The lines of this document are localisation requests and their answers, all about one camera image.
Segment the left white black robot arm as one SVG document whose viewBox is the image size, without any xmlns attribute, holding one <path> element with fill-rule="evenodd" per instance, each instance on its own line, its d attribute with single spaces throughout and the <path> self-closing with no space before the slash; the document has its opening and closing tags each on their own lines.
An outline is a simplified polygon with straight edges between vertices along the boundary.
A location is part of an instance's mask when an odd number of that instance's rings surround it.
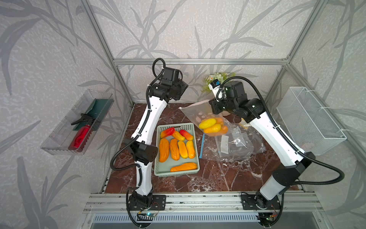
<svg viewBox="0 0 366 229">
<path fill-rule="evenodd" d="M 152 189 L 152 164 L 157 156 L 158 147 L 152 145 L 152 138 L 158 120 L 171 99 L 179 100 L 188 84 L 181 79 L 164 80 L 159 83 L 152 82 L 146 90 L 147 107 L 143 117 L 131 138 L 124 140 L 125 146 L 119 150 L 110 161 L 110 168 L 113 171 L 122 171 L 136 168 L 136 186 L 128 188 L 132 191 L 127 200 L 136 202 L 144 207 L 148 207 L 153 201 Z M 117 157 L 125 150 L 131 153 L 134 164 L 125 167 L 114 165 Z"/>
</svg>

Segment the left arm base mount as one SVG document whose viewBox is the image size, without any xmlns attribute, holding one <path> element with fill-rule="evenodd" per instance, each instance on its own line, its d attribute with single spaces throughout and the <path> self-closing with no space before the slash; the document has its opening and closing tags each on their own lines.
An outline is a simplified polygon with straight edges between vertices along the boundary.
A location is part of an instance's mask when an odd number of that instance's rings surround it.
<svg viewBox="0 0 366 229">
<path fill-rule="evenodd" d="M 127 201 L 129 210 L 165 210 L 166 195 L 149 194 L 148 196 L 142 196 L 137 193 L 133 193 Z"/>
</svg>

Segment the clear zip-top bag pink zipper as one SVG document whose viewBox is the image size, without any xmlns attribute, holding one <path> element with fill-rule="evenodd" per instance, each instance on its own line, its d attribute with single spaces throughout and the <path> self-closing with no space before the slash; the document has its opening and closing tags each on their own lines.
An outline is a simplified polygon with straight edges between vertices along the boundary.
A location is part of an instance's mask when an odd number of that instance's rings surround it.
<svg viewBox="0 0 366 229">
<path fill-rule="evenodd" d="M 204 134 L 222 136 L 234 133 L 237 128 L 221 114 L 214 114 L 209 100 L 179 108 L 183 114 Z"/>
</svg>

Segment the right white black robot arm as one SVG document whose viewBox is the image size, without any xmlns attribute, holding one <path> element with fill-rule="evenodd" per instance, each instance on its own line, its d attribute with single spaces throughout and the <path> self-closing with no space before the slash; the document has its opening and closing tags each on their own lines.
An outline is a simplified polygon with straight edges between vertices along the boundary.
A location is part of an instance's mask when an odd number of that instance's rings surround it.
<svg viewBox="0 0 366 229">
<path fill-rule="evenodd" d="M 305 152 L 275 122 L 267 105 L 260 99 L 241 100 L 223 99 L 209 101 L 212 112 L 219 114 L 227 111 L 237 115 L 258 131 L 272 147 L 280 159 L 281 166 L 275 170 L 268 181 L 256 193 L 261 201 L 271 201 L 278 194 L 283 194 L 292 185 L 331 185 L 342 181 L 345 174 L 342 170 L 316 160 L 311 152 Z M 299 176 L 312 164 L 320 165 L 338 173 L 338 177 L 328 181 L 298 181 Z"/>
</svg>

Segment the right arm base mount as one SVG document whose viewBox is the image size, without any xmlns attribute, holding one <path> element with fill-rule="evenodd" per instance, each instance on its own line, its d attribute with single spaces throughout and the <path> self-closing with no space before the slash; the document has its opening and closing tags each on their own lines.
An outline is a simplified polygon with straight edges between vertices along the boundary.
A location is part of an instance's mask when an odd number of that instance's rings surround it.
<svg viewBox="0 0 366 229">
<path fill-rule="evenodd" d="M 248 194 L 241 192 L 240 199 L 243 210 L 280 210 L 281 203 L 278 196 L 267 200 L 261 194 Z"/>
</svg>

